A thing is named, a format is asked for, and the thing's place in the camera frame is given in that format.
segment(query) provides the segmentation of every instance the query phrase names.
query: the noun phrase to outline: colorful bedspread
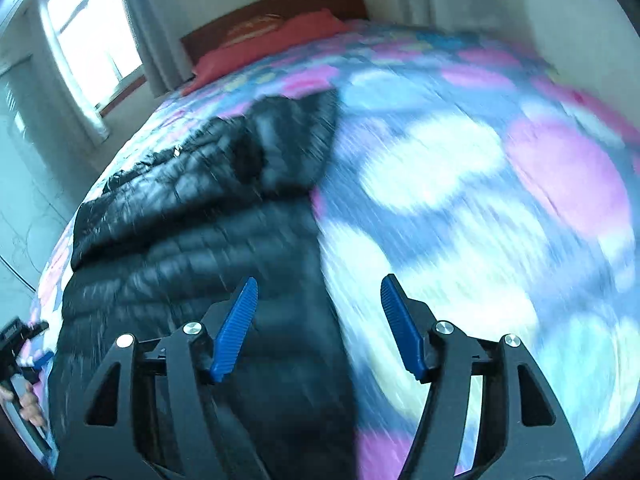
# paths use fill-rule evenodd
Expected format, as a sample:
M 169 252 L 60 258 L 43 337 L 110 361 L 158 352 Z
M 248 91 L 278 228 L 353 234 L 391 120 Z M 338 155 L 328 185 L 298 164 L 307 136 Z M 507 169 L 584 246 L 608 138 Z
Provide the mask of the colorful bedspread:
M 404 370 L 380 307 L 389 272 L 469 335 L 521 336 L 593 468 L 638 402 L 640 133 L 521 49 L 355 27 L 173 94 L 87 199 L 213 115 L 339 88 L 334 157 L 314 206 L 353 364 L 361 478 L 398 477 L 428 392 Z M 51 325 L 45 348 L 62 323 L 71 236 L 69 225 L 33 305 Z M 480 392 L 474 381 L 459 470 L 472 463 Z

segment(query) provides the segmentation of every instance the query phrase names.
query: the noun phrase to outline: window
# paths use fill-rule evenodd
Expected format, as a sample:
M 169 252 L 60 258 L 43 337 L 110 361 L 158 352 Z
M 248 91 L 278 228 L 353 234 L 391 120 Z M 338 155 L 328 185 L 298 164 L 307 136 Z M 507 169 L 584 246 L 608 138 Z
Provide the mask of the window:
M 138 75 L 142 62 L 124 0 L 49 0 L 47 10 L 66 63 L 92 105 L 102 107 Z

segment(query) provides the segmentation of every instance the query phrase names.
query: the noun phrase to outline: bedding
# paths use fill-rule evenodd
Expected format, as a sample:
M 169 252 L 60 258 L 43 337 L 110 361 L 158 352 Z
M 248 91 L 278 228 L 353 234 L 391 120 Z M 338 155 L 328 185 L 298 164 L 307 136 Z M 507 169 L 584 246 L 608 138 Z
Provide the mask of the bedding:
M 179 153 L 153 153 L 116 173 L 107 192 L 81 205 L 49 378 L 49 423 L 61 446 L 111 347 L 100 341 L 174 332 L 252 276 L 259 305 L 239 362 L 210 389 L 215 413 L 227 414 L 225 455 L 238 456 L 232 436 L 241 424 L 274 478 L 354 478 L 350 367 L 309 198 L 324 175 L 336 119 L 334 90 L 264 98 L 245 116 L 209 121 Z M 151 445 L 149 453 L 188 476 L 185 459 L 172 459 L 167 381 L 155 384 L 162 451 Z M 206 403 L 207 416 L 212 409 Z M 238 470 L 246 462 L 238 460 L 225 468 Z M 262 476 L 244 470 L 242 478 Z
M 389 272 L 469 335 L 518 334 L 591 470 L 638 405 L 640 133 L 521 47 L 355 29 L 172 94 L 86 200 L 212 116 L 337 88 L 334 149 L 312 201 L 353 369 L 360 478 L 398 477 L 428 392 L 404 370 L 380 307 Z M 38 287 L 32 319 L 51 329 L 32 355 L 56 346 L 73 224 Z M 459 472 L 472 464 L 480 395 L 474 380 Z
M 193 69 L 196 78 L 180 92 L 183 96 L 188 95 L 258 59 L 284 52 L 292 46 L 330 38 L 348 30 L 348 27 L 328 9 L 299 14 L 273 32 L 239 43 L 223 45 L 207 52 Z

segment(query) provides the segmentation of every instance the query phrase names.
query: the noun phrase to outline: human hand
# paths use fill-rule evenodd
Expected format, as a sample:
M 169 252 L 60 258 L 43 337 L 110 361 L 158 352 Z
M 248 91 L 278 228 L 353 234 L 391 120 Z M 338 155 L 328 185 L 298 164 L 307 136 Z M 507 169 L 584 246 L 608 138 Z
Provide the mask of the human hand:
M 14 394 L 0 386 L 0 402 L 11 402 L 12 400 L 14 400 Z M 31 383 L 27 382 L 27 392 L 20 397 L 20 405 L 22 407 L 20 410 L 20 416 L 24 420 L 28 420 L 36 428 L 46 427 L 47 423 L 44 420 L 44 415 L 42 414 L 40 401 L 38 400 L 38 397 L 36 397 L 36 394 L 33 393 L 33 385 Z

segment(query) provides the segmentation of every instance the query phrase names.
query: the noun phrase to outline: wooden headboard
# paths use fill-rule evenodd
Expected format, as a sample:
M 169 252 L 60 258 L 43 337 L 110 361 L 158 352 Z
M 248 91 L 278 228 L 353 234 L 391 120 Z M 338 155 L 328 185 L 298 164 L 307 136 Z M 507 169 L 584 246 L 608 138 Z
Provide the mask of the wooden headboard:
M 209 50 L 216 48 L 226 32 L 238 23 L 263 14 L 278 14 L 289 19 L 302 12 L 321 9 L 329 9 L 341 20 L 368 18 L 364 0 L 259 0 L 190 32 L 182 38 L 182 44 L 195 64 Z

